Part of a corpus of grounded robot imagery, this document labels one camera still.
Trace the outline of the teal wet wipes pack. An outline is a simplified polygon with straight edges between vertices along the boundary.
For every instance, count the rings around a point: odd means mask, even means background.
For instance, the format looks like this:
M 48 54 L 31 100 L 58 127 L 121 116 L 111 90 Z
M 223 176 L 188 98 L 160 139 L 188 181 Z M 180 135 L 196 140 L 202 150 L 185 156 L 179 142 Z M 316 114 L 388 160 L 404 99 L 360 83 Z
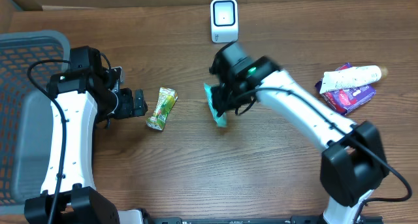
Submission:
M 218 127 L 226 127 L 227 126 L 227 116 L 223 113 L 221 116 L 218 116 L 218 111 L 214 108 L 213 104 L 213 94 L 212 94 L 212 87 L 208 84 L 204 83 L 204 91 L 206 94 L 206 99 L 208 102 L 209 109 L 211 111 L 212 117 Z

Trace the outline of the white tube with gold cap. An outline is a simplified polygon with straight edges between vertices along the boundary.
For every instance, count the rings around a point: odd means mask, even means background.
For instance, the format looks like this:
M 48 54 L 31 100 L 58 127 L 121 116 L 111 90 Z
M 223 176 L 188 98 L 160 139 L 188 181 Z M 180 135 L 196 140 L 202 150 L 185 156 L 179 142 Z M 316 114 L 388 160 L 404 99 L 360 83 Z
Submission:
M 319 93 L 324 94 L 330 91 L 372 84 L 387 77 L 388 73 L 389 71 L 386 67 L 377 65 L 350 67 L 340 71 L 324 72 Z

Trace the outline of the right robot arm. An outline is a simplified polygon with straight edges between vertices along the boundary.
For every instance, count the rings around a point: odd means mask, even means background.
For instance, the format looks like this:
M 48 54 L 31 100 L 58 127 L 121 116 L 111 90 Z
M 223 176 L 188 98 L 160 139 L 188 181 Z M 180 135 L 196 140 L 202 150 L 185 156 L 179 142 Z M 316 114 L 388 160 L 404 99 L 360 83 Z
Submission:
M 269 57 L 253 60 L 237 42 L 221 48 L 209 69 L 219 85 L 205 85 L 219 127 L 227 111 L 261 103 L 292 123 L 321 154 L 320 180 L 329 204 L 320 223 L 360 223 L 366 200 L 388 175 L 378 129 L 332 111 Z

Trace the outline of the green yellow snack packet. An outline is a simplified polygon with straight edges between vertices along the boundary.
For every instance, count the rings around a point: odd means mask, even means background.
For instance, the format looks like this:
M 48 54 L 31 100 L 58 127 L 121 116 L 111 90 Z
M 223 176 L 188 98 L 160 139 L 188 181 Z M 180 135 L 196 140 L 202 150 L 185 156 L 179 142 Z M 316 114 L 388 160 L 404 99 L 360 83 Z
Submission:
M 152 116 L 146 120 L 146 125 L 152 129 L 162 131 L 177 99 L 178 94 L 174 89 L 160 87 L 156 108 Z

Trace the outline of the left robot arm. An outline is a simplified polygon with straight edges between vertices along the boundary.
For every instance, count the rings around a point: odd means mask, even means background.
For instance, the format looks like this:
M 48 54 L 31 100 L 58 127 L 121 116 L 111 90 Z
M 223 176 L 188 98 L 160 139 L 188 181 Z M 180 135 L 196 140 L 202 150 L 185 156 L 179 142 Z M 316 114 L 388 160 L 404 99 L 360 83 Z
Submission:
M 106 56 L 82 46 L 70 51 L 66 67 L 42 88 L 27 70 L 29 81 L 51 102 L 50 158 L 40 196 L 27 199 L 29 223 L 143 223 L 142 210 L 119 211 L 95 189 L 92 173 L 96 123 L 144 116 L 148 106 L 141 89 L 121 88 L 123 70 L 103 66 Z

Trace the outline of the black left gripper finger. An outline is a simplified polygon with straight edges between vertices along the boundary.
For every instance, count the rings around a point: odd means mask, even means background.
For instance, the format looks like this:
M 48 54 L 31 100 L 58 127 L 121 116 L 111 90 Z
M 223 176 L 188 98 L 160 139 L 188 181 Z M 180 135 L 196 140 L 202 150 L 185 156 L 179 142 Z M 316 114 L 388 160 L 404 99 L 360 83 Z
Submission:
M 134 103 L 144 103 L 144 92 L 142 89 L 135 90 Z
M 134 106 L 133 116 L 141 117 L 144 116 L 148 111 L 148 105 L 146 103 L 139 103 Z

